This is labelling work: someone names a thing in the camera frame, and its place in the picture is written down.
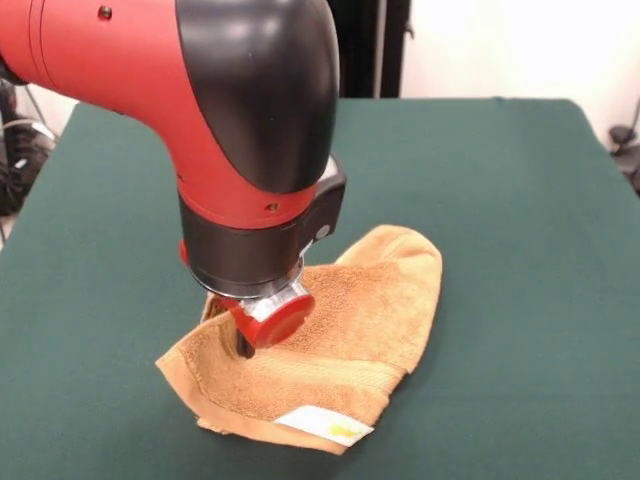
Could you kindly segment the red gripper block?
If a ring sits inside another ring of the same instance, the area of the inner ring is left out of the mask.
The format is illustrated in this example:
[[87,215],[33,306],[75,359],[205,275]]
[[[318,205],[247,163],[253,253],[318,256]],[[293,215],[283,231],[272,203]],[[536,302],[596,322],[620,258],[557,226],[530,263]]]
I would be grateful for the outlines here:
[[314,297],[300,280],[267,297],[220,301],[234,319],[235,349],[244,359],[254,357],[254,347],[272,347],[291,337],[315,307]]

